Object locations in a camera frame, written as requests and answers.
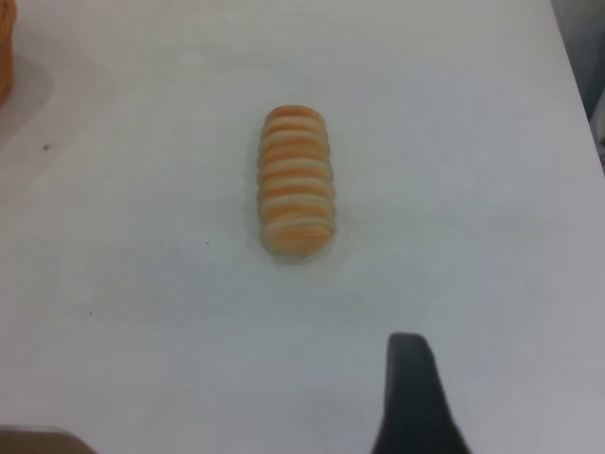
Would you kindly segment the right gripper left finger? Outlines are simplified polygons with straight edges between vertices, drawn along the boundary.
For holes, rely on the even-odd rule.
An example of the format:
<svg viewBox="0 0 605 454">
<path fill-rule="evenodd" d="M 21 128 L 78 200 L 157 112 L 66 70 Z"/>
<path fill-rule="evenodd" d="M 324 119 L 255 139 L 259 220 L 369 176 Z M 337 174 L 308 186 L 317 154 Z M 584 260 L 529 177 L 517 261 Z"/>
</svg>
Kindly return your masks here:
<svg viewBox="0 0 605 454">
<path fill-rule="evenodd" d="M 1 454 L 96 454 L 78 436 L 47 426 L 1 426 Z"/>
</svg>

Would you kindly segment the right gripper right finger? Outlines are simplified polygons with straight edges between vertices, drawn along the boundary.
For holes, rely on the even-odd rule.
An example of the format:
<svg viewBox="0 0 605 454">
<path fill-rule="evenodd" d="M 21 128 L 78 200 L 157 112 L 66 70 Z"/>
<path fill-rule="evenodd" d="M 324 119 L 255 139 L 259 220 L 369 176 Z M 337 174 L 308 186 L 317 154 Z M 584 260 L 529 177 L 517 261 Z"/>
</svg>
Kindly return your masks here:
<svg viewBox="0 0 605 454">
<path fill-rule="evenodd" d="M 426 339 L 389 336 L 384 412 L 374 453 L 469 453 Z"/>
</svg>

